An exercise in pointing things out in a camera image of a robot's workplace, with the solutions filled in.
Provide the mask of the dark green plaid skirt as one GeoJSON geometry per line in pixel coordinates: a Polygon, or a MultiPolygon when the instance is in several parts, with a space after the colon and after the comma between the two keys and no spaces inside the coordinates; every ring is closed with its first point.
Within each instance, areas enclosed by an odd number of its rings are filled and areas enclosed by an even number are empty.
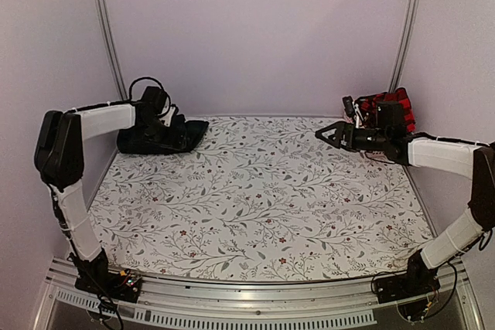
{"type": "Polygon", "coordinates": [[[175,116],[169,126],[163,123],[136,124],[118,132],[120,153],[131,155],[174,155],[194,150],[209,127],[208,121],[187,120],[183,114],[175,116]]]}

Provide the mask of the red black plaid shirt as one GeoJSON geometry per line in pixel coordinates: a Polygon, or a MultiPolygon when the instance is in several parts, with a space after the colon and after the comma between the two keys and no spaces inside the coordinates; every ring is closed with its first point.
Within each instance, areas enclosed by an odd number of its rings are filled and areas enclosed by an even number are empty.
{"type": "Polygon", "coordinates": [[[410,134],[415,131],[415,116],[407,90],[403,87],[392,93],[379,93],[357,99],[365,128],[402,126],[410,134]]]}

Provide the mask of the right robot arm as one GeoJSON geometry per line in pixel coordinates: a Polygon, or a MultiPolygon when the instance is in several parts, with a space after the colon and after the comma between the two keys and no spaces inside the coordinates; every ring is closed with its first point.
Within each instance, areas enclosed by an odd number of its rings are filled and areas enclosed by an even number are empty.
{"type": "Polygon", "coordinates": [[[399,285],[405,295],[415,296],[428,286],[439,267],[467,253],[476,243],[485,243],[493,233],[494,145],[413,132],[405,111],[397,101],[382,101],[371,127],[336,121],[319,129],[316,137],[334,148],[378,152],[403,167],[428,169],[465,180],[469,190],[465,208],[408,258],[406,274],[399,285]]]}

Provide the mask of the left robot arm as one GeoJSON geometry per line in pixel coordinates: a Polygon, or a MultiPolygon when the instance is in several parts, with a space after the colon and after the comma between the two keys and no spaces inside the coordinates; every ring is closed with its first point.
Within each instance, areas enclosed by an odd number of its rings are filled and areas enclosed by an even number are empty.
{"type": "Polygon", "coordinates": [[[150,84],[139,100],[48,111],[43,118],[35,167],[49,190],[60,229],[79,260],[92,262],[103,253],[82,190],[85,141],[116,132],[122,151],[140,155],[163,155],[188,145],[186,120],[162,83],[154,77],[134,82],[144,81],[150,84]]]}

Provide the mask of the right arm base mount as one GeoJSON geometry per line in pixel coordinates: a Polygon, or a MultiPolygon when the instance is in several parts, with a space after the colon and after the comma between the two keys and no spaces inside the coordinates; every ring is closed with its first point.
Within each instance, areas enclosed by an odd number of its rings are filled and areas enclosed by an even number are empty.
{"type": "Polygon", "coordinates": [[[408,322],[424,321],[433,306],[439,302],[440,283],[438,269],[409,267],[404,273],[392,273],[372,278],[370,289],[377,296],[378,303],[389,303],[408,299],[397,306],[399,315],[408,322]]]}

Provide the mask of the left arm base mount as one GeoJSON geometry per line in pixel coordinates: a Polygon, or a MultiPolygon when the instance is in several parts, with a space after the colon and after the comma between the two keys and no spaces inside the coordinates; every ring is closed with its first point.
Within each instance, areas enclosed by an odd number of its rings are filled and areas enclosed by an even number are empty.
{"type": "Polygon", "coordinates": [[[137,303],[142,288],[142,277],[125,271],[111,272],[106,266],[90,265],[78,269],[75,288],[118,301],[137,303]]]}

